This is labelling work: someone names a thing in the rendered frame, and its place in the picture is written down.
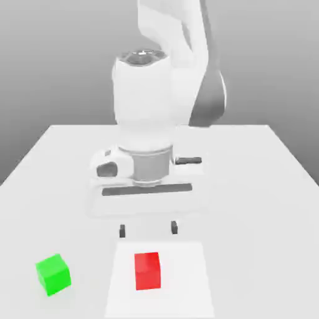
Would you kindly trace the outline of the small green cube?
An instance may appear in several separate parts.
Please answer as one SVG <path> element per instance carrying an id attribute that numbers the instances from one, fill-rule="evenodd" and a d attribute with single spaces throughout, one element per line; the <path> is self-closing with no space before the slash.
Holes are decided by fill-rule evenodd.
<path id="1" fill-rule="evenodd" d="M 71 286 L 69 267 L 60 254 L 36 263 L 36 272 L 39 283 L 48 297 Z"/>

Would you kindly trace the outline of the small red cube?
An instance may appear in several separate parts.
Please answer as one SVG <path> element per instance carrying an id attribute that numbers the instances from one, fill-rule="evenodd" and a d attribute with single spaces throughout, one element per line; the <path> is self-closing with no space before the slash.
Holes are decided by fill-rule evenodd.
<path id="1" fill-rule="evenodd" d="M 147 252 L 135 254 L 136 290 L 161 288 L 161 266 L 159 253 Z"/>

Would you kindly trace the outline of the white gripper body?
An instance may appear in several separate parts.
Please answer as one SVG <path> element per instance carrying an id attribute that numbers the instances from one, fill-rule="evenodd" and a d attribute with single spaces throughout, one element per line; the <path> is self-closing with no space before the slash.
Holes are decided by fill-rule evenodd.
<path id="1" fill-rule="evenodd" d="M 207 182 L 202 178 L 166 178 L 158 185 L 134 185 L 129 179 L 92 181 L 85 214 L 95 219 L 135 215 L 188 214 L 207 208 Z"/>

